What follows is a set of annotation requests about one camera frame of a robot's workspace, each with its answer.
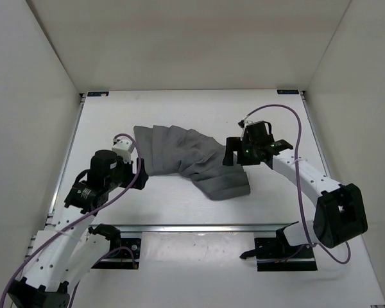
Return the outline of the grey pleated skirt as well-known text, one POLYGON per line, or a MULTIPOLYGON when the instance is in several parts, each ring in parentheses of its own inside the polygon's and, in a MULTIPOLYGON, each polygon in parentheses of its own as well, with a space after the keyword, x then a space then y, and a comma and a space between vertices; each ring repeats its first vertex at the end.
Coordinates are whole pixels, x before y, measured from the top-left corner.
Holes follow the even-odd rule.
POLYGON ((133 127, 149 176, 179 174, 208 199, 229 200, 251 193, 248 176, 233 158, 224 166, 225 147, 214 138, 179 126, 133 127))

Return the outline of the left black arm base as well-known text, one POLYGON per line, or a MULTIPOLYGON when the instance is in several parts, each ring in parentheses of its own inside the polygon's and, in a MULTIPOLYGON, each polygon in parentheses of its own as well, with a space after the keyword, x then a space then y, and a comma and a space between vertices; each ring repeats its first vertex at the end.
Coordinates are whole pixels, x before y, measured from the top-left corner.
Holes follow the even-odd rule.
POLYGON ((140 237, 122 237, 121 231, 106 224, 89 227, 89 234, 102 235, 109 243, 108 253, 92 269, 137 270, 141 254, 140 237))

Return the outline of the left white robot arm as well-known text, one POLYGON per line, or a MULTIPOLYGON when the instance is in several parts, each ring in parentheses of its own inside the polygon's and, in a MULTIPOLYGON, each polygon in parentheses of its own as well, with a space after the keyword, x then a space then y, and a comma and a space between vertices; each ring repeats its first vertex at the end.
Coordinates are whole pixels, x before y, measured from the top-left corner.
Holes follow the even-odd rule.
POLYGON ((56 221, 53 235, 20 265, 1 295, 16 307, 70 307, 83 276, 99 261, 127 249, 118 228, 92 222, 112 204, 117 188, 144 189, 148 175, 144 159, 131 160, 128 150, 98 150, 90 167, 74 181, 56 221))

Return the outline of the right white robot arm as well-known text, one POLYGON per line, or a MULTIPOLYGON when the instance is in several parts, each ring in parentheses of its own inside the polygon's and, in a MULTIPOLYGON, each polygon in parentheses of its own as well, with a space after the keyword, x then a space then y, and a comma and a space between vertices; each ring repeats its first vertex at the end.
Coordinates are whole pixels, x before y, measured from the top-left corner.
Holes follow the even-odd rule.
POLYGON ((284 139, 275 140, 269 122, 239 123, 243 133, 226 140, 223 165, 253 166, 265 163, 286 177, 315 206, 314 218, 292 223, 277 232, 275 251, 289 257, 302 244, 334 248, 363 233, 368 222, 361 190, 324 175, 295 153, 284 139))

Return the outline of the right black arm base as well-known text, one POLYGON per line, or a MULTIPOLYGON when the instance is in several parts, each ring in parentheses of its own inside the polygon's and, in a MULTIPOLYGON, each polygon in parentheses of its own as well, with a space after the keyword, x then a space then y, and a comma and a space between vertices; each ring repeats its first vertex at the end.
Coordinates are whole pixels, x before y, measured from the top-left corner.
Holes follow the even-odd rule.
POLYGON ((317 271, 316 259, 309 244, 290 246, 284 228, 254 235, 254 248, 243 252, 242 260, 254 258, 258 272, 317 271))

